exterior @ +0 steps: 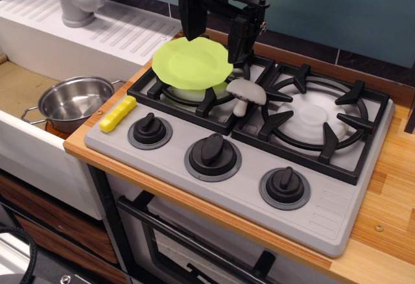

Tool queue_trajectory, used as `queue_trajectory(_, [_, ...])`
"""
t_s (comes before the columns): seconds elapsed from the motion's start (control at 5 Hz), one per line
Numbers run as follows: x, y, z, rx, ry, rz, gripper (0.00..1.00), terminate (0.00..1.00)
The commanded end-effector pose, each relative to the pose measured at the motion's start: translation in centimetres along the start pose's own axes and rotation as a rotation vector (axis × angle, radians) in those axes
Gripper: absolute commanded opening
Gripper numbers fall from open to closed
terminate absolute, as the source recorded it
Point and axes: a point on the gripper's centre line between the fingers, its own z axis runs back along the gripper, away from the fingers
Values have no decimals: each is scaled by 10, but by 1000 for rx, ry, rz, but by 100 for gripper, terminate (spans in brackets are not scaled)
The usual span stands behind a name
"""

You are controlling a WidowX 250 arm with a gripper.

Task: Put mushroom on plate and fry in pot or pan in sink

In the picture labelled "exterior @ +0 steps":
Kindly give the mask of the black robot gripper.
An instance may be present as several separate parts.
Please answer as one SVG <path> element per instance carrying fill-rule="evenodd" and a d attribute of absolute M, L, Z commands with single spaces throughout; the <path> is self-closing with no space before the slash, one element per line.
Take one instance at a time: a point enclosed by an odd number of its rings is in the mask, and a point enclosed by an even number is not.
<path fill-rule="evenodd" d="M 228 62 L 245 61 L 257 37 L 266 31 L 269 0 L 178 0 L 180 20 L 188 41 L 206 31 L 208 13 L 230 19 Z"/>

